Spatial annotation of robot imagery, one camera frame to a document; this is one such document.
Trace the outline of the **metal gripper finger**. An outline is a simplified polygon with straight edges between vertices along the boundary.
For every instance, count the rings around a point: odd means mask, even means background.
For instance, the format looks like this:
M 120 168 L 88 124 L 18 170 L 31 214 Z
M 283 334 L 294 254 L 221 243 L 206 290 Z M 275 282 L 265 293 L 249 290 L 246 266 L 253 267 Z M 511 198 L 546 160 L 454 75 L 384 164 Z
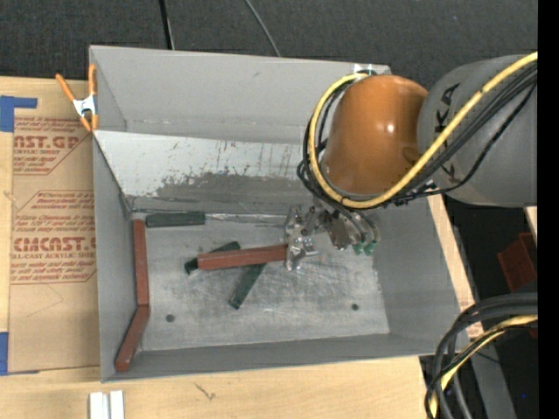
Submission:
M 299 270 L 301 261 L 318 254 L 311 237 L 296 237 L 289 240 L 286 248 L 286 269 Z
M 293 205 L 289 208 L 284 223 L 284 239 L 290 245 L 303 244 L 303 227 L 305 218 L 301 205 Z

